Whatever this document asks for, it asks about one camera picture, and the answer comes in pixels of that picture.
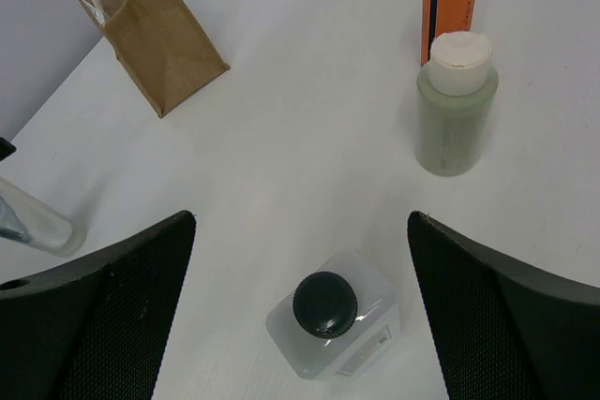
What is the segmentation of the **brown canvas tote bag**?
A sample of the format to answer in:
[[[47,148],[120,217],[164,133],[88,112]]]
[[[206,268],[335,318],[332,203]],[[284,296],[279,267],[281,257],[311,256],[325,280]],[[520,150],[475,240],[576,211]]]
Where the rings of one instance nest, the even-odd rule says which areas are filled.
[[[183,0],[78,0],[163,117],[229,70]]]

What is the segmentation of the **clear square black-cap bottle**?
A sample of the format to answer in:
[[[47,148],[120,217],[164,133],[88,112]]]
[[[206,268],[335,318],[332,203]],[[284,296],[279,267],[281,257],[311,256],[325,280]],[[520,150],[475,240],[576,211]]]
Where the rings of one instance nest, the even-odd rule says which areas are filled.
[[[341,252],[306,276],[265,325],[301,379],[352,379],[399,337],[397,292],[374,265]]]

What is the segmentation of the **white tube black-cap bottle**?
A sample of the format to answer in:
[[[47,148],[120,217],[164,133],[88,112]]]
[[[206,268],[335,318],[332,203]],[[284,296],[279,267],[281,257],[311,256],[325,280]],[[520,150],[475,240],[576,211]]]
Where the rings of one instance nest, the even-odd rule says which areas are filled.
[[[82,247],[86,231],[70,218],[2,178],[1,237],[66,257]]]

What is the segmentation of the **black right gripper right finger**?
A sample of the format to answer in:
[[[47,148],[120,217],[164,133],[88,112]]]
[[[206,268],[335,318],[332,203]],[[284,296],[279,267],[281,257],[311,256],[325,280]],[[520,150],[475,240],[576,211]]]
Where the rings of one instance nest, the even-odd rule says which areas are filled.
[[[421,212],[407,237],[451,399],[596,399],[599,289]]]

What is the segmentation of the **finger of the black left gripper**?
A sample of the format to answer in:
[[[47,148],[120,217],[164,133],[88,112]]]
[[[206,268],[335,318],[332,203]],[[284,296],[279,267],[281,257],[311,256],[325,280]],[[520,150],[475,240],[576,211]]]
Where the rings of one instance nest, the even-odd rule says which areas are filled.
[[[17,148],[10,141],[0,138],[0,161],[13,155],[16,151]]]

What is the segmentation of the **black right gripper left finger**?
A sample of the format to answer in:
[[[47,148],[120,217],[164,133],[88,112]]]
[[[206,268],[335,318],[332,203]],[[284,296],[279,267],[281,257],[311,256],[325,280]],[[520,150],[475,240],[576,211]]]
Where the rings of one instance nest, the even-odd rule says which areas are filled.
[[[2,284],[2,398],[151,398],[195,232],[181,211]]]

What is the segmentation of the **pale green white-cap bottle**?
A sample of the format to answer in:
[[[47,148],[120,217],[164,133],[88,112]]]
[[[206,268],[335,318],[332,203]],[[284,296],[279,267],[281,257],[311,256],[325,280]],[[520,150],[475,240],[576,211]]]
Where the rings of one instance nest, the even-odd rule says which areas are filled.
[[[416,85],[418,162],[440,176],[470,170],[480,156],[499,86],[491,41],[467,31],[439,35],[432,41]]]

